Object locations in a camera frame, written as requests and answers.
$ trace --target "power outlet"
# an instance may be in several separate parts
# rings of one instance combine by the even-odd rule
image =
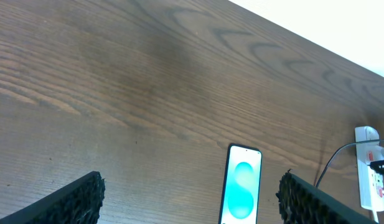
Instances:
[[[364,126],[355,128],[355,140],[357,142],[376,140],[380,136],[376,129]],[[378,142],[356,145],[356,156],[358,164],[360,205],[362,208],[376,212],[384,211],[384,183],[383,176],[377,174],[368,165],[371,161],[383,157],[382,147]]]

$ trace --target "phone screen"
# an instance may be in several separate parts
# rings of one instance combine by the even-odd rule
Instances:
[[[262,154],[231,145],[219,224],[255,224],[258,214]]]

